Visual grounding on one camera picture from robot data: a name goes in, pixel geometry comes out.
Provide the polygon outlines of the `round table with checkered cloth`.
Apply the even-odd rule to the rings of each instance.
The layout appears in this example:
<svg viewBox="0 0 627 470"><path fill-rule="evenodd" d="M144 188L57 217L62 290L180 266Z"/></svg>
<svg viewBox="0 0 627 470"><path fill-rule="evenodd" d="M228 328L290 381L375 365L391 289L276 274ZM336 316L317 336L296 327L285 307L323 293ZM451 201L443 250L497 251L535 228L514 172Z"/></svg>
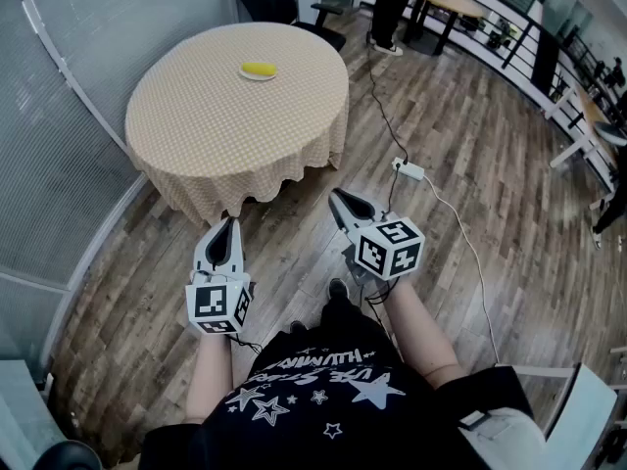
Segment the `round table with checkered cloth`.
<svg viewBox="0 0 627 470"><path fill-rule="evenodd" d="M274 199L309 167L338 166L349 78L340 54L281 23L237 23L185 39L130 96L131 159L191 221Z"/></svg>

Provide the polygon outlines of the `white power strip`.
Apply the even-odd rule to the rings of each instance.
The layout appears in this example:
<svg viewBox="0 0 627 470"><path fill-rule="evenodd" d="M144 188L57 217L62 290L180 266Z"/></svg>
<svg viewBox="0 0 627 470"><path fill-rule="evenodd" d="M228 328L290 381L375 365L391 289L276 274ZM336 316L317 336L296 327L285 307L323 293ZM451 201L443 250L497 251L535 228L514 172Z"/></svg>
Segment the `white power strip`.
<svg viewBox="0 0 627 470"><path fill-rule="evenodd" d="M405 162L401 158L395 158L392 162L392 167L399 174L407 176L416 181L421 181L424 178L423 167L417 164L413 164L411 162Z"/></svg>

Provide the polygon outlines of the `white pouch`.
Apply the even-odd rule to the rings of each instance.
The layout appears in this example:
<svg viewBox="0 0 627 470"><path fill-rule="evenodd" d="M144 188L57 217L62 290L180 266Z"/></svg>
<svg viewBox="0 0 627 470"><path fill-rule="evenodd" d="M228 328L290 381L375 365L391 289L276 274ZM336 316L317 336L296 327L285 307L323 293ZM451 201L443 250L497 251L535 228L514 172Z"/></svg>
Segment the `white pouch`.
<svg viewBox="0 0 627 470"><path fill-rule="evenodd" d="M458 430L490 470L542 470L545 436L520 410L475 410L460 419Z"/></svg>

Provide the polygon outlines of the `black round device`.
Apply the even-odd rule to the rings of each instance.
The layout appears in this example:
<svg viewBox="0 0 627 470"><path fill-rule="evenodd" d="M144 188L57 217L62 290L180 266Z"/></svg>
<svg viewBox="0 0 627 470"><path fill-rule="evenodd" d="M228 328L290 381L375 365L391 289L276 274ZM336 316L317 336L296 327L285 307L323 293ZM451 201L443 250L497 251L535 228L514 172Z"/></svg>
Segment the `black round device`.
<svg viewBox="0 0 627 470"><path fill-rule="evenodd" d="M32 470L103 470L103 466L90 446L65 440L46 449Z"/></svg>

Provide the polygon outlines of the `round wooden table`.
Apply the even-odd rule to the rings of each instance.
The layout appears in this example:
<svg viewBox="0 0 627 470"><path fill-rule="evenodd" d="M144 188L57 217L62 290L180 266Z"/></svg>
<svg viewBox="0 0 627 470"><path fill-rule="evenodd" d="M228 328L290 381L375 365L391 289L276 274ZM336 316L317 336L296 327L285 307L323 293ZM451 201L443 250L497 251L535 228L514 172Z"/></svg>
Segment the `round wooden table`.
<svg viewBox="0 0 627 470"><path fill-rule="evenodd" d="M425 27L431 8L439 8L449 13L444 30L439 35ZM459 16L480 19L483 17L483 11L472 0L415 0L403 36L403 43L416 52L439 56L444 51Z"/></svg>

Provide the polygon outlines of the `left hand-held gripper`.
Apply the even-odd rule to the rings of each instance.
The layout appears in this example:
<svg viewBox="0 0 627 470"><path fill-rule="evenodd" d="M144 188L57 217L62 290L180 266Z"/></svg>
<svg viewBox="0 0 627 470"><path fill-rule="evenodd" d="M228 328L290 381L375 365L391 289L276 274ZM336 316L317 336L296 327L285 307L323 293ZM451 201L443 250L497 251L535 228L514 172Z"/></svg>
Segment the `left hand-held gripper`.
<svg viewBox="0 0 627 470"><path fill-rule="evenodd" d="M243 331L253 301L244 259L240 223L234 217L212 227L197 244L185 297L188 320L202 333Z"/></svg>

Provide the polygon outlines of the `person's right forearm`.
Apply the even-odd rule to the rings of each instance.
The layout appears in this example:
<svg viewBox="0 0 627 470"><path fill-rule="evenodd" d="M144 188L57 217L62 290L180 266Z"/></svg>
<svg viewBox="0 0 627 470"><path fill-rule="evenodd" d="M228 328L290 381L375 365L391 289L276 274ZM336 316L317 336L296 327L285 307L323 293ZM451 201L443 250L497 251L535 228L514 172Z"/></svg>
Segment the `person's right forearm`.
<svg viewBox="0 0 627 470"><path fill-rule="evenodd" d="M450 340L407 277L399 279L384 307L404 362L434 389L466 375Z"/></svg>

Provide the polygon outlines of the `wooden desk white legs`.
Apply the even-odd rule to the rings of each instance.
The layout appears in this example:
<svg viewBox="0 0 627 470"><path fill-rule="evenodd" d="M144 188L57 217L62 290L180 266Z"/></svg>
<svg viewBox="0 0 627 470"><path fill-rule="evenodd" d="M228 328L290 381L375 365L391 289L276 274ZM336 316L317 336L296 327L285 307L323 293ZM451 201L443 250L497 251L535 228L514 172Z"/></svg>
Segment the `wooden desk white legs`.
<svg viewBox="0 0 627 470"><path fill-rule="evenodd" d="M551 161L550 167L557 168L572 157L582 157L597 173L602 183L609 191L607 198L613 195L617 176L617 153L610 148L610 143L601 137L595 128L597 122L609 122L601 109L595 104L586 90L578 83L568 87L557 103L551 105L545 112L546 120L554 118L567 102L575 97L579 103L582 116L578 121L572 120L573 125L566 124L564 131L570 137L571 143Z"/></svg>

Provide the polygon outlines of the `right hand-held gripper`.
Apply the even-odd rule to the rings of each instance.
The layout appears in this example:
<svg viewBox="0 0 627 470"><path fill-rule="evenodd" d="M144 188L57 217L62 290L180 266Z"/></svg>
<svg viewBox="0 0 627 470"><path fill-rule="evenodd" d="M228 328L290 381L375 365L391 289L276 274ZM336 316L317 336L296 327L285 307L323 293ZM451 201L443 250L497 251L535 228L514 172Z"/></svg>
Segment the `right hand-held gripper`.
<svg viewBox="0 0 627 470"><path fill-rule="evenodd" d="M328 205L350 241L343 255L358 286L391 282L417 270L425 236L408 217L386 212L366 195L342 188L331 191Z"/></svg>

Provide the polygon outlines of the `person's black star-print shirt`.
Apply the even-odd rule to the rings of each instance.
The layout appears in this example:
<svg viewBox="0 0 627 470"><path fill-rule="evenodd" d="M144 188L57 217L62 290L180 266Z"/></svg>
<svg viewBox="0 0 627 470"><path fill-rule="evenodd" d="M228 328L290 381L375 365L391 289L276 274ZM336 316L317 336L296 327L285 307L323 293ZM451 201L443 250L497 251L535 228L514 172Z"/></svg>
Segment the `person's black star-print shirt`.
<svg viewBox="0 0 627 470"><path fill-rule="evenodd" d="M511 368L434 389L371 318L329 302L315 328L278 333L204 422L149 432L139 470L490 470L458 422L503 407L532 418Z"/></svg>

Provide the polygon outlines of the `black metal railing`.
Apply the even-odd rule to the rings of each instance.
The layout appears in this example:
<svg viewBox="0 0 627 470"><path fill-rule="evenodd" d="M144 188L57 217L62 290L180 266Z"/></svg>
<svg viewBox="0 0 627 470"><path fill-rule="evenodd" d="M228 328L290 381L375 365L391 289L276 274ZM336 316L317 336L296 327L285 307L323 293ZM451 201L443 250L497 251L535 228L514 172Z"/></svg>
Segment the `black metal railing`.
<svg viewBox="0 0 627 470"><path fill-rule="evenodd" d="M627 131L627 93L616 90L624 84L614 71L596 58L580 36L582 23L571 12L562 22L546 0L472 0L483 17L460 16L460 31L494 55L503 70L528 80L551 102L557 102L568 87L580 84L609 121ZM503 17L519 29L510 49L496 52L486 45L491 18Z"/></svg>

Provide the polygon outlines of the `person's left forearm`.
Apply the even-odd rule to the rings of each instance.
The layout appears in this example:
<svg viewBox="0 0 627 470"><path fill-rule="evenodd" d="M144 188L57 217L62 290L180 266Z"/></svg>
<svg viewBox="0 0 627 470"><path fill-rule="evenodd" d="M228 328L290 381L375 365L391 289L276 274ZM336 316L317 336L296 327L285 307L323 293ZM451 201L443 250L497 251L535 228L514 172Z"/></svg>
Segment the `person's left forearm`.
<svg viewBox="0 0 627 470"><path fill-rule="evenodd" d="M226 335L203 335L185 403L186 423L201 424L233 389L230 341Z"/></svg>

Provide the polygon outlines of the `grey round stool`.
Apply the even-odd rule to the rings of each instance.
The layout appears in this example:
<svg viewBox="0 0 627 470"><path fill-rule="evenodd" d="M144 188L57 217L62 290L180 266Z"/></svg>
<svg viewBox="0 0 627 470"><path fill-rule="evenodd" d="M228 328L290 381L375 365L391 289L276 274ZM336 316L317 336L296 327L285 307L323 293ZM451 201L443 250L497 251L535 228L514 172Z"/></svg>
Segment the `grey round stool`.
<svg viewBox="0 0 627 470"><path fill-rule="evenodd" d="M596 121L594 123L594 129L607 143L616 147L627 146L627 132L623 129L603 121Z"/></svg>

